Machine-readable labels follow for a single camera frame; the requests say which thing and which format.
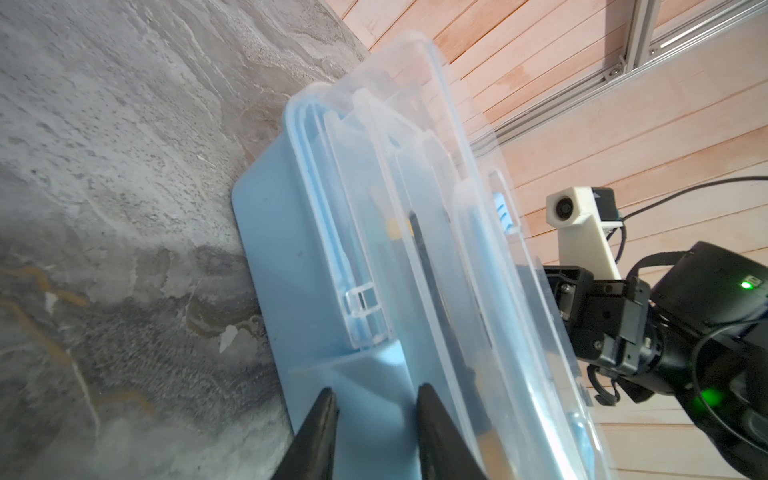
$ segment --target clear lid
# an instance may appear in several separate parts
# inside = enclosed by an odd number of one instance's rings
[[[286,108],[349,348],[400,341],[492,480],[606,478],[498,145],[473,150],[465,127],[490,129],[446,66],[408,34]]]

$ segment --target green light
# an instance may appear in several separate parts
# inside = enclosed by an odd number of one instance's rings
[[[701,396],[704,398],[704,401],[707,402],[707,404],[712,407],[713,409],[720,406],[721,403],[723,403],[723,400],[725,399],[725,392],[721,392],[717,389],[706,389],[701,393]],[[696,397],[694,399],[694,410],[696,410],[698,413],[703,413],[705,408],[704,404],[701,402],[701,399],[699,397]]]

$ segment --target plastic storage box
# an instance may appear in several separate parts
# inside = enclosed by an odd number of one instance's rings
[[[336,479],[421,478],[423,383],[492,480],[608,476],[498,146],[465,134],[470,105],[406,35],[293,96],[233,189],[294,430],[323,387],[338,396]]]

